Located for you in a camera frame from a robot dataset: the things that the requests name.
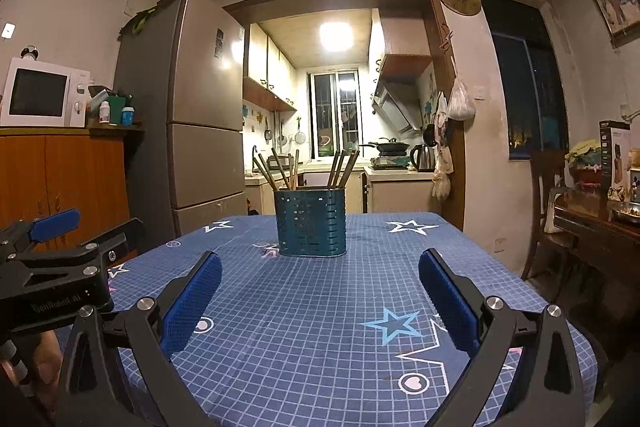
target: table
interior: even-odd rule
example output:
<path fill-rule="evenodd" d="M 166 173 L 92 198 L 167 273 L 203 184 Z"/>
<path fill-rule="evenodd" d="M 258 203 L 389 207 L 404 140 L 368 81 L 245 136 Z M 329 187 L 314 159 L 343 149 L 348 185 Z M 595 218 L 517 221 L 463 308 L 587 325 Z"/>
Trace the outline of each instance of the table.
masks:
<path fill-rule="evenodd" d="M 606 277 L 638 287 L 640 227 L 615 220 L 611 203 L 604 194 L 570 190 L 556 200 L 554 224 L 578 237 L 578 258 Z"/>
<path fill-rule="evenodd" d="M 347 254 L 278 254 L 275 218 L 228 217 L 110 269 L 117 309 L 157 295 L 204 250 L 219 254 L 220 288 L 175 366 L 203 409 L 223 427 L 423 427 L 462 373 L 457 351 L 418 279 L 420 254 L 436 248 L 453 272 L 514 309 L 546 302 L 458 229 L 430 213 L 350 214 Z M 590 405 L 596 362 L 572 328 Z M 505 360 L 476 425 L 491 422 L 520 352 Z M 145 414 L 132 353 L 122 360 Z"/>

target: refrigerator drawer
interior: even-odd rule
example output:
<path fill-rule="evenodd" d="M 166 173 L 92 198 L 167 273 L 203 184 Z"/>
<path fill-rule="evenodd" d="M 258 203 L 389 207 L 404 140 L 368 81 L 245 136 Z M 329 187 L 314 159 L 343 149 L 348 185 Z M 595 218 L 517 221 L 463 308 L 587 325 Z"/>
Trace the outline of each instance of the refrigerator drawer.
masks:
<path fill-rule="evenodd" d="M 246 196 L 244 192 L 174 211 L 178 235 L 193 232 L 193 230 L 205 225 L 220 221 L 224 217 L 246 216 L 246 213 Z"/>
<path fill-rule="evenodd" d="M 174 209 L 218 200 L 244 190 L 239 132 L 171 124 L 168 138 Z"/>

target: chair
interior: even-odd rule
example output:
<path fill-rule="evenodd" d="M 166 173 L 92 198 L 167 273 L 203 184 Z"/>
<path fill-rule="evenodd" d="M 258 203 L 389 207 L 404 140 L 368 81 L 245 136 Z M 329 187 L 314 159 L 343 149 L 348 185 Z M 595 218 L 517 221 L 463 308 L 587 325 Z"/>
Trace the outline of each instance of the chair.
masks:
<path fill-rule="evenodd" d="M 569 254 L 575 248 L 575 243 L 577 242 L 577 237 L 568 232 L 544 232 L 549 192 L 556 185 L 556 174 L 560 176 L 561 185 L 564 185 L 564 151 L 533 151 L 530 163 L 533 187 L 533 221 L 529 254 L 522 272 L 522 280 L 527 280 L 529 277 L 529 271 L 536 256 L 538 244 L 545 245 L 547 248 L 558 252 L 562 256 L 562 267 L 556 293 L 557 299 L 564 280 L 567 263 L 569 263 Z M 540 180 L 542 180 L 542 190 L 540 189 Z"/>

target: blue gripper pad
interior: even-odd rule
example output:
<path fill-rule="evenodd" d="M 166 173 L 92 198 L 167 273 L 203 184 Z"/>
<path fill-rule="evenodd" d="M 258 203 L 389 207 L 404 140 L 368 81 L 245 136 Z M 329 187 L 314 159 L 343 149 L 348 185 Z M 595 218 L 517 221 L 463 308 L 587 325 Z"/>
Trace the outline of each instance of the blue gripper pad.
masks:
<path fill-rule="evenodd" d="M 162 322 L 160 347 L 167 358 L 182 351 L 211 302 L 213 294 L 222 281 L 222 262 L 217 254 L 210 252 L 200 264 L 197 272 L 190 277 L 171 308 L 165 313 Z"/>
<path fill-rule="evenodd" d="M 478 317 L 431 251 L 422 252 L 418 273 L 456 349 L 473 357 L 480 347 Z"/>
<path fill-rule="evenodd" d="M 29 237 L 32 241 L 44 243 L 63 233 L 75 230 L 79 224 L 80 212 L 72 208 L 34 221 Z"/>

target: picture frame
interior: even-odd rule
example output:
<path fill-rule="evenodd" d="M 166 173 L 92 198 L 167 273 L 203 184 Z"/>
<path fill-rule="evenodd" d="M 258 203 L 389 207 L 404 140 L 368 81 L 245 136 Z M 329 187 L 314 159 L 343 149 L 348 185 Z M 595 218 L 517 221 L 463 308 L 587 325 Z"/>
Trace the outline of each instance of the picture frame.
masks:
<path fill-rule="evenodd" d="M 638 0 L 593 0 L 615 47 L 640 37 Z"/>

